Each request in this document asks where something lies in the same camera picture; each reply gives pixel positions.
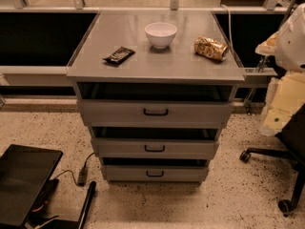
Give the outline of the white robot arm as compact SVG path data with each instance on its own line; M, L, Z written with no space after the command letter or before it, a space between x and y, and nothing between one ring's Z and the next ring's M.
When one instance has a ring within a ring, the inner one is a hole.
M280 29L259 44L255 52L273 56L286 71L268 85L260 132L276 135L305 104L305 4L299 5Z

